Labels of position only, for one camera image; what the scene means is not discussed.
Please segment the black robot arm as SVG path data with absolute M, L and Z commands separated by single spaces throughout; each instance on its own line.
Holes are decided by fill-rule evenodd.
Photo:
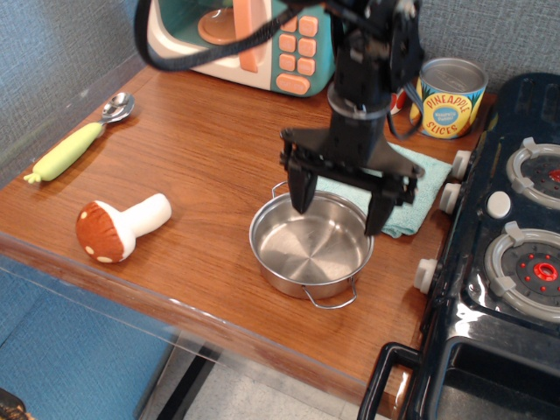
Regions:
M 411 84 L 424 62 L 418 1 L 327 1 L 333 15 L 335 71 L 326 129 L 284 129 L 281 163 L 293 208 L 304 214 L 319 178 L 368 191 L 365 234 L 378 235 L 394 207 L 412 203 L 424 169 L 394 150 L 391 98 Z

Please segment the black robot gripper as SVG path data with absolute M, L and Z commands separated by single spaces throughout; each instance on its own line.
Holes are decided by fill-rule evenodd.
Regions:
M 413 203 L 425 170 L 394 150 L 385 137 L 391 94 L 357 101 L 341 94 L 327 98 L 332 110 L 328 127 L 281 131 L 280 162 L 287 173 L 291 204 L 304 214 L 319 177 L 355 186 L 371 194 L 364 233 L 376 236 L 394 206 Z

